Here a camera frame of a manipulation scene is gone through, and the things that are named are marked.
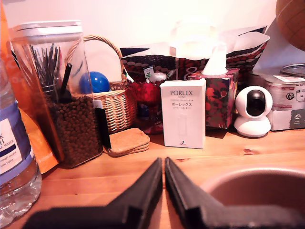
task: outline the cat food kibble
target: cat food kibble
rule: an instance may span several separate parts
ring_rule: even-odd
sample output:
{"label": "cat food kibble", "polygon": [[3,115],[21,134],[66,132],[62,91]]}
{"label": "cat food kibble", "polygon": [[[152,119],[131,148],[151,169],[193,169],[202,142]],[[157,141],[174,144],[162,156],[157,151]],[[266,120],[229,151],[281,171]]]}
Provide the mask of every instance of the cat food kibble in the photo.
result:
{"label": "cat food kibble", "polygon": [[73,98],[67,104],[49,103],[49,109],[62,142],[64,164],[75,167],[102,152],[92,99]]}

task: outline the cork coaster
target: cork coaster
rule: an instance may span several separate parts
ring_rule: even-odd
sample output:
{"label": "cork coaster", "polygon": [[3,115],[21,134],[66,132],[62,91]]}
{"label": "cork coaster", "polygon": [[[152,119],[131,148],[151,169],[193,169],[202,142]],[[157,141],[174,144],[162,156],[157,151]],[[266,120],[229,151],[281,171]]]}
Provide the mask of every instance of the cork coaster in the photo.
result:
{"label": "cork coaster", "polygon": [[121,154],[148,144],[150,138],[140,129],[132,128],[110,135],[111,152]]}
{"label": "cork coaster", "polygon": [[140,146],[138,148],[135,148],[135,149],[132,149],[132,150],[129,150],[129,151],[125,151],[125,152],[113,152],[111,151],[111,149],[108,150],[108,155],[109,156],[112,156],[112,157],[119,157],[119,156],[124,156],[124,155],[127,155],[127,154],[134,154],[134,153],[139,153],[139,152],[143,152],[143,151],[146,151],[149,149],[149,143],[143,145],[143,146]]}

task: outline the red floral tissue box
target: red floral tissue box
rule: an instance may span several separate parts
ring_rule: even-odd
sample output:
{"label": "red floral tissue box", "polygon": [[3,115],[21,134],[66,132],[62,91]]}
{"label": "red floral tissue box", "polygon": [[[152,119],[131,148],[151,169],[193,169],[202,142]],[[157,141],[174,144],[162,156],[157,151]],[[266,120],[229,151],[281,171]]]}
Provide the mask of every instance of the red floral tissue box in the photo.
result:
{"label": "red floral tissue box", "polygon": [[203,75],[196,72],[189,80],[206,79],[205,125],[227,129],[232,123],[238,81],[238,68],[223,75]]}

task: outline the basket handle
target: basket handle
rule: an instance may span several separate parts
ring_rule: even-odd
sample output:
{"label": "basket handle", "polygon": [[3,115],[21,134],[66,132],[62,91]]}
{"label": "basket handle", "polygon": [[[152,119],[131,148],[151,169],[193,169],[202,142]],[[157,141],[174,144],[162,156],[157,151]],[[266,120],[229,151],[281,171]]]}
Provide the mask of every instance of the basket handle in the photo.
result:
{"label": "basket handle", "polygon": [[[122,56],[122,53],[121,53],[121,50],[116,47],[110,40],[108,40],[107,38],[104,38],[104,37],[101,37],[101,36],[97,36],[97,35],[89,35],[89,36],[85,36],[83,37],[83,41],[84,42],[87,42],[87,41],[91,41],[91,40],[97,40],[97,41],[101,41],[101,42],[104,42],[106,43],[107,45],[109,45],[113,50],[115,50],[116,54],[118,54],[119,58],[120,58],[120,63],[121,63],[121,72],[122,72],[122,82],[124,84],[127,83],[127,79],[126,79],[126,76],[124,74],[124,71],[126,71],[125,67],[124,67],[124,64],[122,63],[121,61],[121,58],[123,57]],[[76,49],[76,47],[79,45],[79,43],[81,42],[81,40],[78,40],[77,42],[75,42],[75,44],[69,49],[68,51],[68,54],[67,54],[67,57],[65,58],[65,64],[67,64],[71,59],[72,59],[72,56],[73,56],[73,53]]]}

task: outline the blue ball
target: blue ball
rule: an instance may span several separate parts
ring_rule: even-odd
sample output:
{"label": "blue ball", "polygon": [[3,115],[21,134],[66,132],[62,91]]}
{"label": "blue ball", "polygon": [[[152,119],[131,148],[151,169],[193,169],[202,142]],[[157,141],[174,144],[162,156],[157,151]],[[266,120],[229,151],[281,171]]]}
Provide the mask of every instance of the blue ball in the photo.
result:
{"label": "blue ball", "polygon": [[110,84],[105,75],[99,72],[90,72],[91,84],[94,93],[108,92]]}
{"label": "blue ball", "polygon": [[89,94],[92,92],[88,73],[84,73],[81,76],[79,87],[82,94]]}

